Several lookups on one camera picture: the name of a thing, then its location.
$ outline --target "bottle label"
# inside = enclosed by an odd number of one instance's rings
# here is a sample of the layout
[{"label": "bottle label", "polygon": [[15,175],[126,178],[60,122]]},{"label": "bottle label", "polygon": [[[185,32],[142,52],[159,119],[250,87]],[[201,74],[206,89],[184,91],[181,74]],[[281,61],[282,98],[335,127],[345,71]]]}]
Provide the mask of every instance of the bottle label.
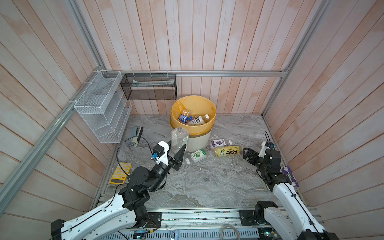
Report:
[{"label": "bottle label", "polygon": [[198,117],[198,118],[194,118],[192,119],[192,121],[190,122],[191,125],[195,126],[195,125],[202,125],[204,124],[203,120],[201,117]]},{"label": "bottle label", "polygon": [[195,162],[198,162],[201,159],[204,159],[206,157],[207,153],[204,151],[204,149],[199,149],[196,152],[191,153],[192,159]]},{"label": "bottle label", "polygon": [[211,147],[222,147],[225,145],[224,139],[211,140]]},{"label": "bottle label", "polygon": [[187,142],[188,142],[188,136],[186,136],[185,138],[183,138],[183,146],[184,146],[184,144],[187,144]]},{"label": "bottle label", "polygon": [[179,117],[180,121],[187,123],[187,119],[188,119],[187,116],[180,114],[180,117]]},{"label": "bottle label", "polygon": [[218,157],[225,157],[230,155],[237,155],[240,153],[239,146],[218,147],[216,149]]}]

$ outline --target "gray marble surface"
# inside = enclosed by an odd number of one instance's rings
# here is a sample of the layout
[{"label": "gray marble surface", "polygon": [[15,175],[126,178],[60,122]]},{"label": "gray marble surface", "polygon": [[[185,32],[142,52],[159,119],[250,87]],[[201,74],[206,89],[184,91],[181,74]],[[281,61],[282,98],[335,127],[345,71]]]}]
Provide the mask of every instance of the gray marble surface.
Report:
[{"label": "gray marble surface", "polygon": [[[161,140],[170,140],[172,128],[169,115],[130,117],[123,139],[131,136],[134,126],[144,127],[142,136],[151,147]],[[265,141],[264,131],[268,130],[260,115],[217,115],[211,139],[229,139],[237,145],[259,151],[261,142]],[[145,141],[141,140],[138,147],[127,143],[119,150],[119,160],[131,163],[131,172],[139,166],[152,169],[154,163]],[[115,187],[108,183],[107,197],[113,195]],[[256,167],[240,155],[221,158],[209,156],[198,163],[184,163],[178,172],[171,169],[165,187],[150,195],[151,199],[145,204],[147,209],[254,207],[259,200],[274,201],[281,205],[271,192],[265,190]]]}]

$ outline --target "white cable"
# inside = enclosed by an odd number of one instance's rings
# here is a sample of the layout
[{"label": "white cable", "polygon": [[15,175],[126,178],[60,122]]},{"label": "white cable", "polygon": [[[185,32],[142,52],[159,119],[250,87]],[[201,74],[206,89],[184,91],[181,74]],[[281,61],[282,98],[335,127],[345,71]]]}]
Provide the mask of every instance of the white cable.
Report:
[{"label": "white cable", "polygon": [[237,240],[240,240],[240,234],[239,234],[239,232],[238,232],[237,229],[236,229],[234,226],[232,226],[232,225],[225,225],[225,226],[223,226],[223,227],[221,228],[221,231],[220,231],[220,240],[224,240],[224,239],[223,239],[223,232],[224,232],[224,229],[226,229],[227,227],[233,229],[233,230],[235,231],[235,233],[236,233]]}]

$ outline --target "black cable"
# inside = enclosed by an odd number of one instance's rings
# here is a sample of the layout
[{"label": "black cable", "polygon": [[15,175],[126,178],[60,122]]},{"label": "black cable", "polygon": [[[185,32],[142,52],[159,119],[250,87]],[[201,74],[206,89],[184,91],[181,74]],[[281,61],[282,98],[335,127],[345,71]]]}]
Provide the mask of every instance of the black cable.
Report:
[{"label": "black cable", "polygon": [[265,135],[265,138],[266,138],[266,140],[267,140],[267,142],[268,142],[268,145],[270,146],[270,147],[272,147],[271,146],[271,139],[269,138],[269,134],[266,132],[266,131],[264,131],[264,135]]},{"label": "black cable", "polygon": [[[78,225],[82,224],[82,223],[85,222],[86,220],[88,220],[88,219],[90,219],[91,217],[95,216],[95,215],[98,214],[99,212],[101,212],[101,210],[95,212],[94,214],[92,214],[91,216],[87,217],[86,219],[84,219],[84,220],[81,221],[80,223],[78,223],[78,224],[76,224],[75,226],[71,227],[69,230],[71,230],[71,229],[77,227]],[[61,232],[61,233],[56,234],[55,236],[51,237],[49,240],[53,239],[54,237],[58,236],[59,234],[65,233],[66,231],[68,231],[68,229],[65,230],[65,231],[63,231],[63,232]]]},{"label": "black cable", "polygon": [[[118,147],[118,149],[117,149],[117,151],[116,151],[116,160],[117,160],[117,162],[118,162],[118,164],[119,164],[121,170],[122,170],[122,171],[125,173],[125,175],[127,175],[127,176],[128,176],[128,173],[126,173],[126,172],[124,171],[124,169],[122,168],[122,166],[120,165],[120,162],[119,162],[119,159],[118,159],[118,153],[119,153],[119,149],[120,149],[120,147],[121,147],[126,141],[128,141],[129,139],[132,139],[132,138],[134,138],[134,137],[129,137],[129,138],[127,138],[126,140],[124,140],[124,142],[122,142],[122,143],[120,144],[120,146]],[[148,147],[149,147],[149,150],[151,151],[151,154],[153,155],[153,152],[152,152],[151,146],[149,145],[149,142],[148,142],[145,138],[143,138],[143,137],[139,137],[139,138],[142,138],[142,139],[144,139],[144,140],[147,142]]]},{"label": "black cable", "polygon": [[124,234],[122,234],[120,231],[118,231],[119,234],[121,234],[126,240],[129,240]]},{"label": "black cable", "polygon": [[54,237],[57,237],[58,235],[60,235],[60,234],[62,234],[62,233],[65,233],[65,232],[67,232],[68,231],[68,229],[67,230],[65,230],[65,231],[63,231],[63,232],[61,232],[61,233],[58,233],[58,234],[56,234],[55,236],[53,236],[53,237],[51,237],[50,239],[48,239],[48,240],[51,240],[51,239],[53,239]]},{"label": "black cable", "polygon": [[294,194],[294,193],[291,191],[291,189],[288,187],[288,185],[287,185],[285,182],[283,182],[283,183],[284,183],[284,185],[288,188],[288,190],[291,192],[292,197],[294,197],[294,198],[296,199],[297,203],[301,206],[301,208],[303,209],[303,211],[304,211],[305,214],[307,215],[308,219],[310,220],[310,224],[316,229],[317,232],[319,232],[319,230],[317,230],[317,228],[315,227],[313,221],[311,220],[311,217],[308,215],[307,211],[306,211],[306,210],[304,209],[304,207],[301,205],[301,203],[299,202],[299,200],[297,200],[297,198],[296,198],[296,194]]},{"label": "black cable", "polygon": [[161,190],[167,183],[167,175],[166,175],[166,181],[163,183],[163,185],[161,187],[158,188],[158,190]]},{"label": "black cable", "polygon": [[116,195],[116,191],[117,191],[117,189],[118,189],[118,186],[123,185],[123,184],[128,184],[128,183],[122,183],[122,184],[119,184],[119,185],[116,186],[116,188],[115,188],[115,193],[113,194],[112,200],[111,200],[110,203],[105,207],[105,209],[106,209],[106,208],[113,202],[113,199],[115,199],[115,195]]},{"label": "black cable", "polygon": [[146,235],[146,234],[147,234],[147,231],[148,231],[148,227],[149,227],[149,221],[148,221],[148,220],[147,220],[147,224],[148,224],[148,225],[147,225],[147,228],[145,229],[145,233],[143,234],[143,236]]}]

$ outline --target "yellow calculator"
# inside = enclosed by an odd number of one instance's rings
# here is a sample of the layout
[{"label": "yellow calculator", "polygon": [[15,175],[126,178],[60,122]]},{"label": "yellow calculator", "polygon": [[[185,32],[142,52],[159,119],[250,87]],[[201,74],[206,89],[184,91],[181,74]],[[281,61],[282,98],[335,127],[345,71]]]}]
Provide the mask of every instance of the yellow calculator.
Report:
[{"label": "yellow calculator", "polygon": [[[129,173],[132,164],[121,162],[120,165],[126,173]],[[125,179],[127,179],[127,175],[125,175],[125,173],[121,170],[120,166],[118,165],[109,182],[112,184],[122,184],[125,182]]]}]

